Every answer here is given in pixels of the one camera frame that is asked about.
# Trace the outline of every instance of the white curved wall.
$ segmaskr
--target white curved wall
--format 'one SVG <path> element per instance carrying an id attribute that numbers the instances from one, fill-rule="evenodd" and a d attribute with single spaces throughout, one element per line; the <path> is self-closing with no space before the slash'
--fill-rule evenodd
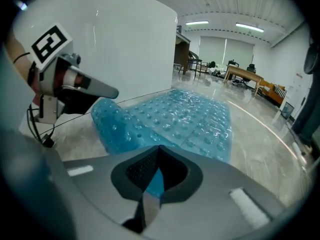
<path id="1" fill-rule="evenodd" d="M 85 73 L 119 89 L 117 102 L 171 87 L 177 14 L 156 0 L 35 0 L 14 23 L 26 51 L 59 22 Z"/>

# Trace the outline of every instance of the robotic arm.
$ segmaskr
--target robotic arm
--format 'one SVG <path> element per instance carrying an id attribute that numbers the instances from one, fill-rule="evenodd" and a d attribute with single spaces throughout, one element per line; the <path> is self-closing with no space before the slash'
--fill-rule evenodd
<path id="1" fill-rule="evenodd" d="M 99 98 L 115 99 L 119 91 L 80 70 L 81 57 L 73 52 L 73 40 L 64 28 L 56 23 L 31 46 L 34 63 L 28 82 L 35 75 L 40 92 L 39 113 L 34 120 L 54 124 L 63 114 L 85 114 Z M 64 70 L 63 83 L 55 86 L 55 77 Z M 81 76 L 81 83 L 76 77 Z"/>

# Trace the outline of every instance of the glossy tile floor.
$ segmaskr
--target glossy tile floor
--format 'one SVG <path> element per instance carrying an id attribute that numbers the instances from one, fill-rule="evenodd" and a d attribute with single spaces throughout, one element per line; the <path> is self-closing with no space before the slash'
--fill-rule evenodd
<path id="1" fill-rule="evenodd" d="M 253 97 L 248 89 L 231 83 L 223 85 L 222 79 L 208 74 L 194 75 L 192 71 L 182 75 L 182 72 L 178 74 L 174 70 L 172 88 L 193 90 L 228 104 L 233 134 L 231 165 L 274 193 L 285 206 L 301 199 L 311 180 L 291 151 L 294 139 L 278 108 L 258 95 Z M 123 108 L 133 106 L 161 93 L 127 100 L 118 105 Z M 90 114 L 56 127 L 53 138 L 56 141 L 54 147 L 63 161 L 107 155 Z"/>

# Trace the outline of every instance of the blue inflatable mat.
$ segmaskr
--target blue inflatable mat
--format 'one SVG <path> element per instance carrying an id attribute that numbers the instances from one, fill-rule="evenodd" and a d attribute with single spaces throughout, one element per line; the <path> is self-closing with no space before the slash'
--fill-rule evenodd
<path id="1" fill-rule="evenodd" d="M 193 91 L 173 89 L 126 110 L 103 99 L 94 105 L 91 115 L 103 145 L 112 155 L 166 145 L 229 163 L 229 108 Z M 160 170 L 146 191 L 161 196 L 164 190 Z"/>

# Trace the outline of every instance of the ceiling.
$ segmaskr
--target ceiling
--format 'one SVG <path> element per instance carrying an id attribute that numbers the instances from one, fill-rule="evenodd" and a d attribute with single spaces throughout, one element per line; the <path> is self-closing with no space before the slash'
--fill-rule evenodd
<path id="1" fill-rule="evenodd" d="M 274 46 L 300 26 L 304 18 L 291 0 L 158 0 L 178 14 L 178 25 L 188 32 L 221 36 L 236 33 Z M 190 25 L 187 22 L 209 21 Z M 264 32 L 237 27 L 242 23 L 264 29 Z"/>

